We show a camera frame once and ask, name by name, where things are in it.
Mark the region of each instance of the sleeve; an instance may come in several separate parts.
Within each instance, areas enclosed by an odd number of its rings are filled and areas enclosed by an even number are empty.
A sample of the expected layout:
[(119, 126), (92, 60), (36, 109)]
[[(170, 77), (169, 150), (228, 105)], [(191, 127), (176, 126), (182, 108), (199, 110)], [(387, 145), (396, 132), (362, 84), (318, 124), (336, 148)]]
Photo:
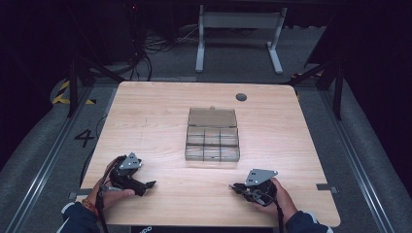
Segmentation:
[(86, 209), (80, 202), (69, 203), (62, 210), (64, 223), (57, 230), (57, 233), (77, 232), (77, 233), (97, 233), (100, 232), (97, 226), (97, 216)]
[(320, 224), (316, 218), (302, 211), (296, 212), (286, 223), (290, 233), (332, 233), (330, 227)]

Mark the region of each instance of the yellow tape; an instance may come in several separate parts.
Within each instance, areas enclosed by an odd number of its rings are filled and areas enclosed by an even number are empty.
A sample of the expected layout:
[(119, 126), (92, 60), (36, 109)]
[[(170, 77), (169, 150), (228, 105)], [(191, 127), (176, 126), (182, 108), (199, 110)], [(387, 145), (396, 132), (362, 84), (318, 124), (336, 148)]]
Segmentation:
[[(70, 99), (63, 99), (63, 94), (66, 91), (66, 88), (69, 86), (70, 81), (66, 81), (64, 82), (61, 87), (60, 90), (57, 92), (55, 98), (52, 100), (52, 102), (54, 104), (70, 104)], [(86, 104), (96, 104), (96, 100), (95, 99), (89, 99), (86, 101)]]

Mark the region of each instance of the metal stand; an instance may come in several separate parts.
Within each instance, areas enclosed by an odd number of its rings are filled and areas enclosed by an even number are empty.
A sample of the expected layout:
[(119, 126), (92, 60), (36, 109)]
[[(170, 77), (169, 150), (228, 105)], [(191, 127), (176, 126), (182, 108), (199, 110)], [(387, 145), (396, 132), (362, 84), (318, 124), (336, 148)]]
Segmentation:
[(282, 66), (276, 52), (282, 25), (285, 20), (287, 8), (282, 8), (280, 13), (221, 13), (204, 12), (203, 5), (200, 5), (199, 12), (199, 46), (197, 48), (196, 68), (197, 73), (203, 72), (203, 60), (205, 53), (204, 28), (263, 28), (274, 29), (274, 37), (271, 42), (267, 42), (270, 58), (276, 74), (282, 74)]
[(342, 87), (343, 87), (343, 75), (342, 75), (342, 65), (337, 62), (327, 62), (321, 65), (316, 66), (315, 68), (303, 73), (302, 75), (294, 74), (296, 76), (295, 79), (292, 79), (286, 83), (291, 86), (294, 86), (310, 77), (322, 72), (321, 78), (316, 83), (316, 88), (318, 90), (328, 90), (330, 85), (336, 79), (335, 82), (335, 90), (334, 90), (334, 98), (333, 98), (333, 111), (337, 117), (337, 119), (341, 120), (342, 117), (340, 115), (340, 106), (341, 106), (341, 99), (342, 99)]
[(94, 68), (99, 71), (101, 74), (111, 78), (112, 80), (121, 83), (124, 81), (124, 78), (118, 76), (117, 74), (111, 72), (101, 65), (97, 65), (94, 62), (87, 60), (84, 57), (75, 56), (72, 61), (70, 69), (70, 110), (67, 117), (71, 117), (72, 114), (76, 111), (79, 105), (78, 100), (78, 85), (77, 78), (80, 79), (83, 86), (93, 86), (94, 85), (94, 76), (91, 74), (89, 68)]

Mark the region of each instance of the white stand leg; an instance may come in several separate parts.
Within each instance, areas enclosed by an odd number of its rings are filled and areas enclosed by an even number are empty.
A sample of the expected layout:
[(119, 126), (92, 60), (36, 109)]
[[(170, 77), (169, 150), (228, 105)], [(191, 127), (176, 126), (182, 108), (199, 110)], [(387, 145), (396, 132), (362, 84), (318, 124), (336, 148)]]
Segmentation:
[(270, 58), (272, 59), (272, 64), (273, 64), (273, 67), (275, 68), (275, 73), (277, 75), (281, 75), (283, 74), (283, 70), (282, 70), (281, 62), (278, 57), (278, 53), (276, 52), (275, 49), (271, 49), (271, 47), (272, 47), (272, 43), (268, 42), (267, 49), (269, 50)]
[(204, 41), (204, 24), (203, 24), (203, 5), (200, 5), (199, 12), (199, 46), (197, 47), (197, 58), (196, 58), (196, 73), (203, 72), (203, 60), (205, 56), (205, 41)]
[(279, 61), (278, 53), (276, 52), (276, 45), (279, 41), (279, 36), (281, 35), (282, 25), (285, 20), (287, 8), (282, 8), (280, 17), (276, 23), (275, 35), (273, 36), (273, 41), (267, 43), (267, 48), (269, 49), (270, 58), (272, 59), (273, 67), (275, 68), (275, 73), (278, 75), (283, 74), (281, 62)]

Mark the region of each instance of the person's right hand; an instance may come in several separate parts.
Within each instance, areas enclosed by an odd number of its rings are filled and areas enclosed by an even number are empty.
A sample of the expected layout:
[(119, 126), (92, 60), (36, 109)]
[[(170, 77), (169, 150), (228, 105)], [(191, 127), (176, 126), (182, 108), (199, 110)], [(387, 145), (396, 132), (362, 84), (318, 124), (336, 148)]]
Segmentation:
[[(284, 214), (284, 224), (286, 224), (288, 220), (297, 212), (297, 208), (288, 192), (281, 186), (278, 180), (276, 178), (271, 178), (270, 180), (276, 185), (278, 190), (276, 192), (276, 198), (280, 208), (282, 208), (282, 212)], [(278, 217), (278, 211), (275, 203), (272, 203), (266, 207), (263, 207), (258, 203), (252, 203), (252, 205), (262, 213), (269, 214), (275, 218)]]

